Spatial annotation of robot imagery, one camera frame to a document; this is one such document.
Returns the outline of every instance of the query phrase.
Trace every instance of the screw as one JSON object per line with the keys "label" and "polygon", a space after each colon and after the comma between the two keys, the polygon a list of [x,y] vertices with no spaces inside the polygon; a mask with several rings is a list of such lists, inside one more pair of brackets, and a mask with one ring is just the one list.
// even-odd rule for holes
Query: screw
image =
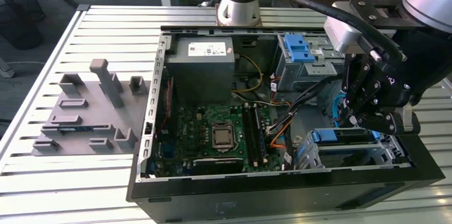
{"label": "screw", "polygon": [[374,50],[371,50],[369,54],[370,54],[370,56],[371,56],[371,58],[375,62],[381,61],[381,56],[378,55],[378,53]]}

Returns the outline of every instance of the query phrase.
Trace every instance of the sticker label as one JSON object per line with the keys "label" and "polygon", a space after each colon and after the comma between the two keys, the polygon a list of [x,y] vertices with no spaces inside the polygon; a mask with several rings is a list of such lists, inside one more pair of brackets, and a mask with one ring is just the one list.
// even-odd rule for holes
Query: sticker label
{"label": "sticker label", "polygon": [[285,161],[286,161],[289,164],[291,164],[291,157],[290,157],[290,155],[287,154],[287,152],[283,153],[283,159],[285,159]]}
{"label": "sticker label", "polygon": [[311,49],[311,50],[310,50],[310,54],[313,54],[313,55],[322,55],[323,52],[322,52],[321,49]]}
{"label": "sticker label", "polygon": [[269,83],[269,88],[271,92],[277,91],[277,84],[275,83]]}
{"label": "sticker label", "polygon": [[187,45],[187,56],[225,56],[226,44],[223,42],[191,42]]}

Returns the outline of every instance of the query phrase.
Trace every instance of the motherboard chip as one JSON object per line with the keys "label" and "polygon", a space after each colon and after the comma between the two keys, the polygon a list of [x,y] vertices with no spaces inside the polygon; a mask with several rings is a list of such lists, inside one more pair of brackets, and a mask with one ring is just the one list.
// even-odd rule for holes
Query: motherboard chip
{"label": "motherboard chip", "polygon": [[233,147],[233,126],[222,123],[211,126],[211,147],[221,153]]}
{"label": "motherboard chip", "polygon": [[230,143],[229,130],[215,130],[213,138],[217,145],[227,145]]}

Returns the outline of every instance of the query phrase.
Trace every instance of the gray plastic block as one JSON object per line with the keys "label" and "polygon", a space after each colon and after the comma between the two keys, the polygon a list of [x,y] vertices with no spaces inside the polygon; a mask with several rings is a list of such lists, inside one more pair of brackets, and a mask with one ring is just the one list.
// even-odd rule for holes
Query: gray plastic block
{"label": "gray plastic block", "polygon": [[93,132],[97,135],[113,135],[114,131],[115,131],[114,126],[110,124],[107,124],[105,127],[98,127],[93,129]]}
{"label": "gray plastic block", "polygon": [[133,149],[134,143],[137,142],[137,138],[134,137],[134,134],[130,128],[126,130],[126,137],[122,135],[121,130],[115,129],[113,139],[121,149]]}
{"label": "gray plastic block", "polygon": [[90,149],[95,152],[110,151],[113,148],[111,143],[107,141],[107,138],[89,138],[87,143]]}
{"label": "gray plastic block", "polygon": [[79,109],[87,106],[87,101],[83,98],[73,98],[70,100],[59,100],[57,105],[61,109]]}
{"label": "gray plastic block", "polygon": [[53,116],[50,118],[50,124],[79,124],[81,123],[81,117],[78,115],[70,115],[70,116]]}
{"label": "gray plastic block", "polygon": [[123,102],[121,100],[119,92],[117,91],[117,86],[114,85],[114,81],[111,80],[110,74],[106,70],[107,61],[105,59],[93,59],[89,65],[89,70],[93,72],[101,84],[101,89],[107,99],[110,100],[113,107],[123,106]]}
{"label": "gray plastic block", "polygon": [[[143,81],[146,89],[150,82]],[[77,91],[82,98],[69,98],[62,92],[57,104],[53,107],[49,119],[42,126],[42,134],[37,142],[54,140],[58,147],[49,151],[45,148],[33,149],[35,156],[49,155],[90,155],[90,154],[130,154],[133,153],[134,141],[141,135],[142,120],[145,116],[147,94],[133,95],[129,88],[129,81],[119,82],[122,92],[118,93],[123,106],[114,108],[107,96],[102,94],[98,81],[83,82],[77,86]],[[53,117],[81,118],[78,124],[53,124]],[[125,136],[114,140],[115,129],[119,129]],[[90,139],[106,138],[110,147],[94,149],[90,147]]]}
{"label": "gray plastic block", "polygon": [[50,126],[42,126],[41,133],[47,137],[61,136],[62,132]]}
{"label": "gray plastic block", "polygon": [[121,93],[122,92],[122,86],[121,86],[119,80],[117,79],[115,73],[110,73],[110,77],[111,77],[111,82],[113,82],[113,85],[115,87],[115,90],[117,90],[118,93]]}
{"label": "gray plastic block", "polygon": [[147,94],[147,88],[141,76],[133,76],[129,78],[127,87],[133,95]]}
{"label": "gray plastic block", "polygon": [[67,95],[69,98],[79,98],[77,86],[82,84],[83,82],[81,81],[78,74],[74,73],[63,74],[57,85],[61,87],[62,92]]}
{"label": "gray plastic block", "polygon": [[58,143],[51,139],[35,140],[33,148],[42,153],[54,153],[58,149]]}

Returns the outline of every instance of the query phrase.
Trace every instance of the yellow wire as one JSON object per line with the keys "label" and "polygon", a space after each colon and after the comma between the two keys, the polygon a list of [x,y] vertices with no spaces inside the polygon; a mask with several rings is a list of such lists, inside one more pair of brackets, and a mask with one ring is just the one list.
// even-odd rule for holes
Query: yellow wire
{"label": "yellow wire", "polygon": [[258,71],[258,75],[259,75],[259,80],[258,80],[258,83],[254,87],[249,88],[249,89],[237,89],[237,90],[231,90],[233,93],[245,93],[245,92],[250,92],[253,91],[254,89],[257,89],[259,87],[259,85],[262,84],[262,72],[259,71],[259,67],[257,66],[257,64],[251,61],[251,59],[245,56],[245,55],[239,55],[241,57],[243,57],[251,64],[253,66],[255,67],[257,71]]}

